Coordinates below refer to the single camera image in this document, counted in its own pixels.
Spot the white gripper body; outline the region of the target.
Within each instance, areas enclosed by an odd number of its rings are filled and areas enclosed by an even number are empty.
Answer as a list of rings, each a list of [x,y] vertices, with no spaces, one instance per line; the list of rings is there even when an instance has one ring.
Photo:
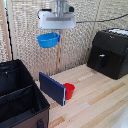
[[[39,28],[42,30],[73,29],[76,25],[74,13],[64,13],[62,17],[56,17],[50,11],[39,11]]]

